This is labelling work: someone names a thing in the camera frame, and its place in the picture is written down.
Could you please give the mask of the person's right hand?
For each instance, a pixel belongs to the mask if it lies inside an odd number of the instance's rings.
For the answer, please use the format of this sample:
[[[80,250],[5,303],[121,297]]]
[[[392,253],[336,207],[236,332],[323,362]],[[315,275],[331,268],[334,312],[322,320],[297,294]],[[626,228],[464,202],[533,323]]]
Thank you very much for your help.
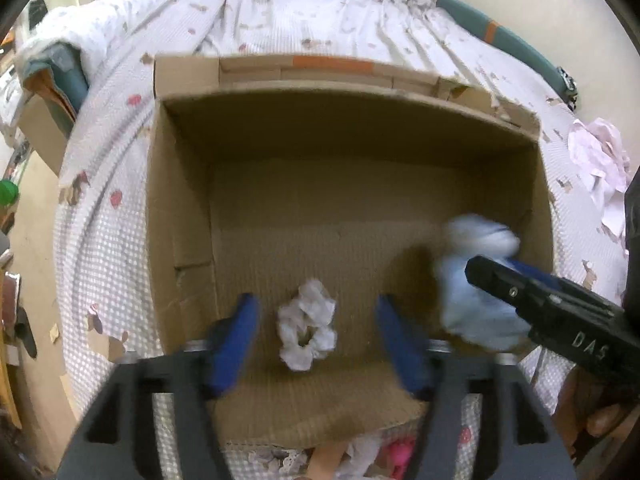
[[[578,463],[638,404],[637,387],[608,384],[575,366],[564,380],[552,419],[570,458]]]

